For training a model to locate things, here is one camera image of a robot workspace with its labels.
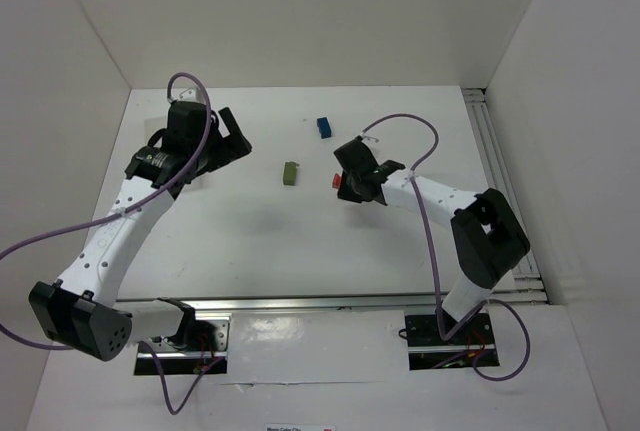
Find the red wood block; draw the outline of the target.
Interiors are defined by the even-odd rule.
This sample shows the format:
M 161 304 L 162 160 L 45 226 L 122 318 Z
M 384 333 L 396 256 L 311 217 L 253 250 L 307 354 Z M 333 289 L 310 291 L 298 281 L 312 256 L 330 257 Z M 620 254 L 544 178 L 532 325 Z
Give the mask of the red wood block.
M 340 174 L 335 174 L 332 179 L 332 188 L 339 189 L 341 186 L 342 176 Z

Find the green arch wood block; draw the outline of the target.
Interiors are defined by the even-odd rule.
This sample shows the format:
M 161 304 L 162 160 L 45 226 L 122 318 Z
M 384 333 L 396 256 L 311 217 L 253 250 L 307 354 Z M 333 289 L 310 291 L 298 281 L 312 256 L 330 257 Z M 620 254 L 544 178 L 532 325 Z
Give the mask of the green arch wood block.
M 297 182 L 299 164 L 294 161 L 284 163 L 282 183 L 284 186 L 295 186 Z

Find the blue wood block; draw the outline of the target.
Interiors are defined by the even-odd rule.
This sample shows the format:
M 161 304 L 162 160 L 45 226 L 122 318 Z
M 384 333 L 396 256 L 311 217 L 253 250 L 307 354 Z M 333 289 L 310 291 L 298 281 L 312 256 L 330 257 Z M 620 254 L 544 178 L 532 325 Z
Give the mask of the blue wood block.
M 332 129 L 327 117 L 319 117 L 316 120 L 316 126 L 322 139 L 329 139 L 332 137 Z

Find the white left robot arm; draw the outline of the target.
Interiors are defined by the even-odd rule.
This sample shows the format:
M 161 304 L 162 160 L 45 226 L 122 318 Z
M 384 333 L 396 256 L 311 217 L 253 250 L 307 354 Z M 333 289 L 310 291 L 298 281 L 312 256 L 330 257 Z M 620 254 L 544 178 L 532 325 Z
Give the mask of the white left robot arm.
M 184 349 L 197 343 L 197 334 L 214 333 L 212 325 L 197 320 L 192 306 L 174 298 L 115 306 L 134 258 L 184 187 L 252 151 L 229 108 L 217 114 L 226 135 L 205 116 L 201 103 L 173 102 L 166 127 L 132 156 L 110 222 L 98 227 L 54 283 L 34 285 L 29 303 L 49 339 L 110 361 L 143 340 L 165 339 Z

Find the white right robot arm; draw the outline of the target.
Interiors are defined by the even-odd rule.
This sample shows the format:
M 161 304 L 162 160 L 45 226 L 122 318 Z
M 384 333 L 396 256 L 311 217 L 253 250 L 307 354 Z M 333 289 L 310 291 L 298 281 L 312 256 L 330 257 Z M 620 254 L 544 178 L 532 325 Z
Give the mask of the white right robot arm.
M 494 188 L 482 193 L 459 190 L 419 176 L 399 162 L 380 163 L 361 137 L 337 148 L 334 156 L 342 168 L 339 199 L 377 202 L 421 215 L 433 273 L 438 333 L 445 341 L 488 302 L 503 276 L 531 249 L 511 205 Z M 461 270 L 445 296 L 441 295 L 432 223 L 451 232 Z

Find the white paper label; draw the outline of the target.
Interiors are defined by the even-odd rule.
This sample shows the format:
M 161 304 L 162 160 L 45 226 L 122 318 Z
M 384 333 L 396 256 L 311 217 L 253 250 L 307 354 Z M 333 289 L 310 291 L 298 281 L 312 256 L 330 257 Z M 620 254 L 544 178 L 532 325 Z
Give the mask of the white paper label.
M 335 431 L 334 426 L 292 423 L 267 423 L 265 431 Z

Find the aluminium front rail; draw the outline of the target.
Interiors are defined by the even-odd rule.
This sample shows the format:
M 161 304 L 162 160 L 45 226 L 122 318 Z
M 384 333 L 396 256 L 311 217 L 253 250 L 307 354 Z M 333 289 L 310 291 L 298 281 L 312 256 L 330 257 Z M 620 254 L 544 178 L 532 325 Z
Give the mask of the aluminium front rail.
M 293 296 L 266 298 L 185 298 L 178 297 L 197 311 L 275 312 L 301 313 L 318 311 L 365 310 L 383 308 L 432 307 L 435 297 L 430 294 L 377 294 L 377 295 L 332 295 Z

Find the aluminium side rail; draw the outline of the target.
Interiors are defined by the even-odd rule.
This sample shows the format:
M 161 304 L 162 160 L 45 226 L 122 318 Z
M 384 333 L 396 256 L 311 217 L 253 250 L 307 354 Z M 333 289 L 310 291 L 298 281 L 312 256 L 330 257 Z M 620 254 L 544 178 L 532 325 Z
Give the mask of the aluminium side rail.
M 461 92 L 489 186 L 504 194 L 522 228 L 525 228 L 506 162 L 489 116 L 485 93 L 477 88 L 462 88 Z M 516 292 L 523 295 L 519 302 L 549 303 L 544 281 L 532 250 L 512 270 L 512 274 Z

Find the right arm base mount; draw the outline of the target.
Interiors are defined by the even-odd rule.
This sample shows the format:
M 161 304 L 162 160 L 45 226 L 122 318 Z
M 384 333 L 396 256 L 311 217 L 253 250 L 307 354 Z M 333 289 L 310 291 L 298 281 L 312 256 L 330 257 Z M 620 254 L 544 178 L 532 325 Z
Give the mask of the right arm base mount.
M 440 337 L 434 314 L 406 315 L 404 320 L 398 336 L 407 344 L 411 371 L 471 368 L 475 359 L 479 367 L 499 365 L 487 313 L 476 315 L 448 341 Z

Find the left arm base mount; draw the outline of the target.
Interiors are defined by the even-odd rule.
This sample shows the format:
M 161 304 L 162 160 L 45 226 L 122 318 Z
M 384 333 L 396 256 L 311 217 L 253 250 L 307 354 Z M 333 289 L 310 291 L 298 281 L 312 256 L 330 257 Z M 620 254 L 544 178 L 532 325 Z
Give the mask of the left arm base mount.
M 149 349 L 157 355 L 167 376 L 225 375 L 228 369 L 227 351 L 230 339 L 231 315 L 228 313 L 197 313 L 196 327 L 189 331 L 182 344 L 167 337 L 147 340 L 139 345 L 134 367 L 135 376 L 157 376 Z

